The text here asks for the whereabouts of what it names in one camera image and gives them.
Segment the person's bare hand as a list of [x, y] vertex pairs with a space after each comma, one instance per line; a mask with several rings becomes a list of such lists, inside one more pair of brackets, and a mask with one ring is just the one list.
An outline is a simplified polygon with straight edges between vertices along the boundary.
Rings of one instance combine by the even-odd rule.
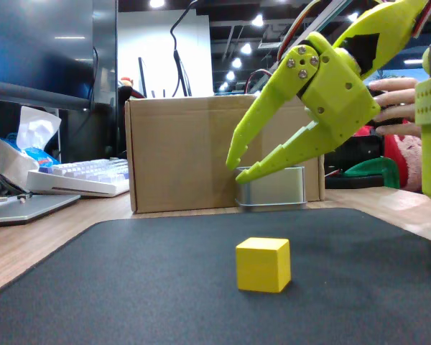
[[380, 135], [421, 137], [422, 130], [415, 124], [415, 87], [414, 78], [385, 78], [369, 83], [372, 91], [381, 91], [374, 98], [382, 108], [374, 117], [376, 132]]

